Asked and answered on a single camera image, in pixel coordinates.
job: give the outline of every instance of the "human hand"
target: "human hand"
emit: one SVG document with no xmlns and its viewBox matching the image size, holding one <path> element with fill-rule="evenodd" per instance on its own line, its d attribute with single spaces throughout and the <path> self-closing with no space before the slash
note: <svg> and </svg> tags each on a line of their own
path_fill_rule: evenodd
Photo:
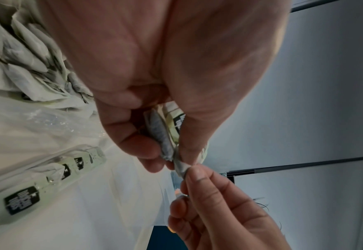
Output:
<svg viewBox="0 0 363 250">
<path fill-rule="evenodd" d="M 142 111 L 171 99 L 186 114 L 193 164 L 277 53 L 290 0 L 42 0 L 47 28 L 92 90 L 108 135 L 151 172 L 160 146 Z"/>
<path fill-rule="evenodd" d="M 188 169 L 168 224 L 189 250 L 291 250 L 272 218 L 229 179 L 203 165 Z"/>
</svg>

